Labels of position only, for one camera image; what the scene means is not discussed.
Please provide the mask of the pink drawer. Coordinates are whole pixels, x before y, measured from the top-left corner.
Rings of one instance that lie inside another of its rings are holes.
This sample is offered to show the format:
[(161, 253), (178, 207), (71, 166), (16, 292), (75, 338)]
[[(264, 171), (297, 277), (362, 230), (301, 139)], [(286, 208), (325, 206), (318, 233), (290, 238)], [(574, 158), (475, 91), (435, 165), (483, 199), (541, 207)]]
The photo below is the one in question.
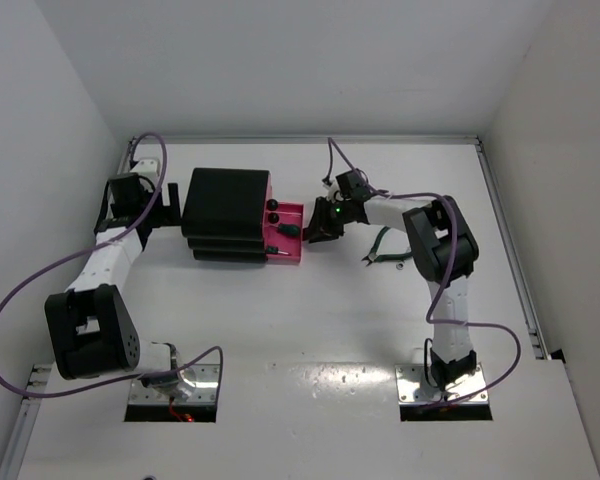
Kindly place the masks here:
[(267, 182), (266, 182), (266, 191), (265, 191), (265, 209), (267, 211), (273, 212), (278, 209), (278, 206), (279, 206), (279, 203), (274, 198), (274, 195), (273, 195), (271, 173), (268, 173)]
[(270, 198), (265, 203), (264, 253), (268, 262), (298, 265), (302, 258), (304, 206)]

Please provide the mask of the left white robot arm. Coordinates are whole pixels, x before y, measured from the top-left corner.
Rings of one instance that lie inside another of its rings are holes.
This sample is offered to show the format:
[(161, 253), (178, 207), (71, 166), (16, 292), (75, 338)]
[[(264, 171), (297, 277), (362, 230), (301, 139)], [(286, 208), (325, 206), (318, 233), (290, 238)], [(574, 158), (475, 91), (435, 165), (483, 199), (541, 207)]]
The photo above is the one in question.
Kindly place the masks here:
[(149, 374), (145, 387), (168, 390), (179, 381), (177, 350), (170, 343), (140, 338), (122, 298), (133, 263), (152, 231), (180, 221), (178, 186), (170, 203), (158, 197), (144, 220), (132, 227), (158, 186), (156, 166), (136, 165), (105, 184), (94, 227), (101, 249), (92, 252), (78, 277), (49, 296), (44, 311), (56, 366), (66, 380), (94, 379), (115, 372)]

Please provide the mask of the pink bottom drawer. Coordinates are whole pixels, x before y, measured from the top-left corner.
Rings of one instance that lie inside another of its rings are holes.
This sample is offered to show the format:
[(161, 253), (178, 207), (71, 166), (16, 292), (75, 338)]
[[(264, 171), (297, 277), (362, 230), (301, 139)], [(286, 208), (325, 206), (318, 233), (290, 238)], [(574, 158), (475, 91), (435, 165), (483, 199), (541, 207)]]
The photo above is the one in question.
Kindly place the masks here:
[(265, 203), (264, 253), (268, 262), (298, 265), (302, 258), (304, 206), (270, 198)]

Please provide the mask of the green screwdriver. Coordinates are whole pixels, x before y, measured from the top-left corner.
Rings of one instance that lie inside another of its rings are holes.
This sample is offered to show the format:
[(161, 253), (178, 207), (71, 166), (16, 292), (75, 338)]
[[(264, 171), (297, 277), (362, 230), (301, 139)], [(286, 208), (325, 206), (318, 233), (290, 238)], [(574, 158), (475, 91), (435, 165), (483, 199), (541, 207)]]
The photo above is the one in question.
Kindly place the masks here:
[(267, 246), (265, 248), (265, 254), (267, 256), (282, 256), (282, 257), (290, 257), (291, 254), (287, 251), (281, 250), (277, 246)]
[(299, 238), (302, 234), (302, 229), (294, 224), (279, 224), (277, 232), (286, 237)]

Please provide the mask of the pink top drawer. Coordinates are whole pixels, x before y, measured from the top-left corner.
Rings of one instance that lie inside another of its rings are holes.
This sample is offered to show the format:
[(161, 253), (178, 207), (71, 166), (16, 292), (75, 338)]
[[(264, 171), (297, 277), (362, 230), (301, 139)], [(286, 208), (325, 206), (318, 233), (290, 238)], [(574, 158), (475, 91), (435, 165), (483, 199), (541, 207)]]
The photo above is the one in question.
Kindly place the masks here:
[(273, 212), (278, 209), (278, 206), (279, 206), (279, 203), (274, 198), (274, 195), (273, 195), (271, 173), (268, 173), (267, 182), (266, 182), (266, 191), (265, 191), (265, 209), (267, 211)]

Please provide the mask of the black drawer cabinet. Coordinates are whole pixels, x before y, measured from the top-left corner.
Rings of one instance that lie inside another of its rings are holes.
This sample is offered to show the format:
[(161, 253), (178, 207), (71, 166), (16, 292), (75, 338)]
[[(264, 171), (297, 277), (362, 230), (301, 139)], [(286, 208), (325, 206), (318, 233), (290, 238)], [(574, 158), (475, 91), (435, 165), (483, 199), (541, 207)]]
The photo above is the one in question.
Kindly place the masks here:
[(270, 172), (254, 169), (193, 170), (181, 232), (198, 261), (264, 264)]

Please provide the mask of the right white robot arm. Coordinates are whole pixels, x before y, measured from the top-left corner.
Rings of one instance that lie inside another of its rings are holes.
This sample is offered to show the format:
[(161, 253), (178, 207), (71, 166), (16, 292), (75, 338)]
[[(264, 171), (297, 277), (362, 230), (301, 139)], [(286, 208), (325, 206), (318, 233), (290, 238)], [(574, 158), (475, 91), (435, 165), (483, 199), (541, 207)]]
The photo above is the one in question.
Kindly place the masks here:
[(474, 372), (477, 354), (469, 333), (468, 279), (479, 248), (455, 200), (429, 193), (391, 195), (350, 170), (315, 200), (303, 239), (338, 239), (350, 223), (388, 227), (408, 238), (411, 259), (431, 296), (425, 320), (434, 332), (425, 378), (444, 391)]

